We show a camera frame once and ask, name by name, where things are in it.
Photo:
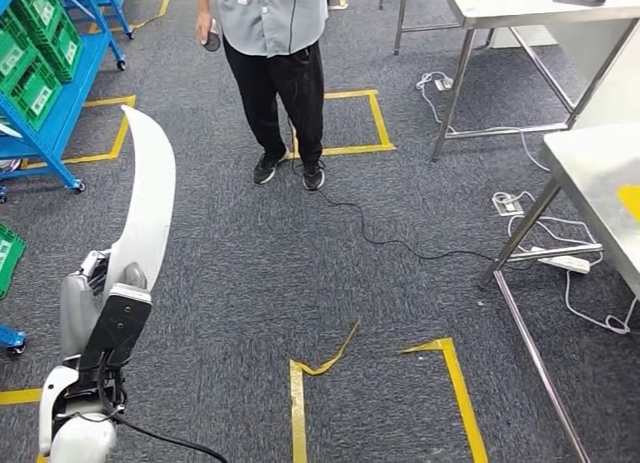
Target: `gray shirt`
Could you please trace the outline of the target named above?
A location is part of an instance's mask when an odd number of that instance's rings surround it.
[[[245,55],[289,55],[316,42],[328,16],[327,0],[217,0],[231,46]]]

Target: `hand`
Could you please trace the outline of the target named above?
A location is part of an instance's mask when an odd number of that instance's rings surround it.
[[[201,11],[198,14],[198,19],[195,21],[195,34],[200,39],[200,43],[204,45],[209,38],[212,21],[211,14],[208,11]]]

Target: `person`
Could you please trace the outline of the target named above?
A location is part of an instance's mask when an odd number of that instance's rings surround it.
[[[322,187],[325,78],[318,40],[328,16],[327,1],[217,0],[217,8],[247,121],[264,149],[254,181],[270,181],[290,156],[280,135],[278,94],[297,136],[305,188]],[[198,11],[195,31],[206,41],[213,20],[209,0],[198,0]]]

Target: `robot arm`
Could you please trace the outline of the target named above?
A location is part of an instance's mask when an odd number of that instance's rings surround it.
[[[40,452],[50,463],[103,463],[115,445],[114,416],[127,402],[122,367],[151,311],[150,291],[167,244],[175,190],[173,150],[152,119],[122,110],[136,155],[131,200],[122,235],[110,250],[92,251],[63,281],[65,359],[45,382],[39,408]]]

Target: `stainless steel table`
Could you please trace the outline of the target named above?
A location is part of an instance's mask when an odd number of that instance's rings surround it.
[[[467,63],[471,55],[472,44],[477,30],[509,28],[513,36],[527,53],[535,67],[546,81],[552,90],[569,113],[565,122],[550,125],[540,125],[522,128],[523,133],[550,132],[572,128],[576,120],[591,100],[607,72],[616,61],[617,56],[635,32],[640,18],[640,0],[607,0],[604,4],[583,6],[563,3],[554,0],[447,0],[455,15],[457,24],[431,25],[420,27],[404,26],[405,10],[407,0],[401,0],[400,14],[395,36],[395,54],[400,47],[400,37],[405,32],[432,31],[445,28],[460,27],[466,30],[460,59],[456,72],[452,96],[446,114],[442,118],[440,131],[433,150],[432,160],[440,158],[445,150],[445,140],[474,138],[478,136],[518,134],[518,129],[486,129],[472,131],[450,131],[454,112],[460,96]],[[613,47],[611,52],[601,66],[593,80],[577,103],[572,102],[533,49],[529,47],[514,27],[526,25],[546,25],[554,23],[579,23],[602,20],[629,20],[629,26]]]
[[[498,283],[573,447],[580,461],[589,461],[509,291],[502,268],[507,262],[604,250],[636,297],[640,297],[640,218],[634,216],[633,209],[620,197],[621,189],[632,187],[638,190],[637,198],[640,198],[640,125],[555,133],[546,135],[544,141],[544,151],[552,172],[551,180],[497,259],[483,275],[480,285],[486,287],[492,278]],[[602,243],[515,253],[518,245],[561,189]]]

